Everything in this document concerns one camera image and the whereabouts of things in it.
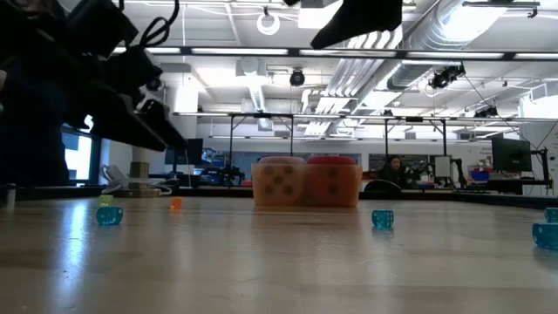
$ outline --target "large red die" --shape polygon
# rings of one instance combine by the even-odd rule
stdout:
[[[296,157],[268,157],[252,165],[256,206],[299,206],[303,197],[303,167]]]
[[[349,157],[319,156],[308,160],[304,185],[310,206],[356,207],[362,167]]]

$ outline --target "computer monitor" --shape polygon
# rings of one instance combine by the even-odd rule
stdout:
[[[492,139],[492,156],[496,171],[533,171],[526,140]]]
[[[203,139],[189,139],[186,140],[187,149],[177,150],[177,165],[201,165],[201,153],[203,148]],[[165,164],[173,165],[174,163],[174,148],[167,148],[167,153],[165,154]]]

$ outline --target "black cable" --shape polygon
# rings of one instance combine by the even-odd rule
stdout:
[[[171,17],[168,20],[165,19],[164,17],[156,17],[147,26],[146,30],[141,35],[141,39],[139,40],[139,45],[144,48],[149,48],[149,47],[156,47],[160,44],[165,43],[168,39],[168,36],[171,33],[171,25],[176,20],[179,10],[180,10],[180,1],[174,0],[174,9]],[[156,31],[154,31],[153,29],[155,28],[155,26],[157,26],[159,22],[163,23],[162,26],[158,28]],[[161,34],[162,34],[162,38],[153,41]]]

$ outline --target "wooden table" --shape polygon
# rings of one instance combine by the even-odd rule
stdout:
[[[2,313],[555,313],[558,253],[542,212],[361,201],[254,209],[251,199],[19,202],[0,212]],[[395,212],[393,231],[371,211]]]

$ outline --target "blue translucent die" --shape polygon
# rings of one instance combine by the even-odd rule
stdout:
[[[101,206],[97,209],[97,222],[99,225],[117,225],[122,222],[124,211],[118,206]]]
[[[558,224],[540,222],[532,228],[533,240],[543,249],[558,249]]]
[[[547,208],[544,210],[547,222],[558,222],[558,208]]]
[[[372,223],[376,228],[389,229],[393,224],[393,211],[392,210],[374,210],[372,211]]]

